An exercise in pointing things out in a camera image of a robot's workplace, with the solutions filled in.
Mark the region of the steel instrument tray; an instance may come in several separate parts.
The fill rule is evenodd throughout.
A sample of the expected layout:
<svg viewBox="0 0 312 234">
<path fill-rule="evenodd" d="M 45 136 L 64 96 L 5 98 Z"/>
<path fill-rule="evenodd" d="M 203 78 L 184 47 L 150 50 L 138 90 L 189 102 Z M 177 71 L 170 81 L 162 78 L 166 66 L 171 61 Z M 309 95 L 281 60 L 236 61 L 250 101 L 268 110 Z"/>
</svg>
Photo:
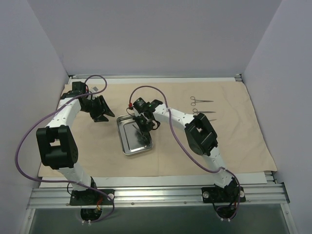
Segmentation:
<svg viewBox="0 0 312 234">
<path fill-rule="evenodd" d="M 131 156 L 151 150 L 153 141 L 150 134 L 143 134 L 130 115 L 117 118 L 117 130 L 125 155 Z"/>
</svg>

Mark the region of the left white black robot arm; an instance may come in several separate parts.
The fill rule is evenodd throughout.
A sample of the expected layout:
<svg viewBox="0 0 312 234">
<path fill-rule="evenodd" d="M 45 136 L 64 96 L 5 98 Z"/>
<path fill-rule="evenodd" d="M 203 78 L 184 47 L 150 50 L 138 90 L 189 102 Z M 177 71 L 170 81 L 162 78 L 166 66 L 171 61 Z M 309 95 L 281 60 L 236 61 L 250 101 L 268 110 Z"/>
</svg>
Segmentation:
<svg viewBox="0 0 312 234">
<path fill-rule="evenodd" d="M 89 113 L 97 122 L 108 122 L 108 116 L 115 114 L 110 110 L 102 95 L 88 92 L 86 83 L 72 83 L 72 90 L 64 93 L 52 120 L 36 131 L 41 162 L 53 170 L 60 172 L 73 186 L 74 192 L 81 192 L 81 199 L 86 204 L 94 204 L 98 200 L 97 186 L 78 163 L 78 147 L 71 132 L 77 114 Z"/>
</svg>

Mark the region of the beige cloth wrap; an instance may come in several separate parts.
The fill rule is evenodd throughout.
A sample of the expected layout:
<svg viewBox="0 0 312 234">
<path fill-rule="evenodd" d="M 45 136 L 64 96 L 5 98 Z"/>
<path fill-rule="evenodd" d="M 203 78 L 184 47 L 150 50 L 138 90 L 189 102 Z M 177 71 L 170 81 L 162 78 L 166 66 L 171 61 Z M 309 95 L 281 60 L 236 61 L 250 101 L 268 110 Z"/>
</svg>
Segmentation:
<svg viewBox="0 0 312 234">
<path fill-rule="evenodd" d="M 205 114 L 217 133 L 218 147 L 226 167 L 233 173 L 276 171 L 277 167 L 261 133 L 254 107 L 245 85 L 235 81 L 109 84 L 103 96 L 116 117 L 124 115 L 131 101 L 158 99 L 171 108 L 191 114 L 193 109 L 215 111 Z M 213 100 L 191 106 L 190 97 Z M 152 131 L 153 147 L 127 156 L 122 151 L 116 118 L 95 123 L 90 115 L 79 112 L 71 127 L 78 146 L 78 162 L 93 177 L 186 176 L 202 175 L 176 142 L 173 133 L 190 153 L 185 133 L 171 131 L 167 123 Z M 192 157 L 202 166 L 204 159 Z"/>
</svg>

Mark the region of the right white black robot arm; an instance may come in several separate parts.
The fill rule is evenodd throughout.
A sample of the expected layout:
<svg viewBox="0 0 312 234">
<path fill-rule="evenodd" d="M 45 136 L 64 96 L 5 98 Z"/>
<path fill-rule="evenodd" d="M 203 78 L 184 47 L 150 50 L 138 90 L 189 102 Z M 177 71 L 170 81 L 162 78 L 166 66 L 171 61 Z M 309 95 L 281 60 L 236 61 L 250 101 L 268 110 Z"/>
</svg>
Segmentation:
<svg viewBox="0 0 312 234">
<path fill-rule="evenodd" d="M 209 167 L 205 168 L 190 156 L 173 133 L 176 142 L 197 166 L 214 175 L 217 197 L 222 201 L 228 201 L 234 196 L 238 182 L 235 176 L 226 169 L 218 148 L 217 133 L 203 113 L 187 114 L 170 108 L 157 99 L 145 102 L 142 98 L 138 98 L 134 103 L 129 103 L 129 108 L 134 111 L 133 120 L 143 136 L 149 135 L 163 122 L 169 124 L 171 131 L 175 127 L 182 130 L 186 135 L 189 148 L 195 154 L 202 156 Z"/>
</svg>

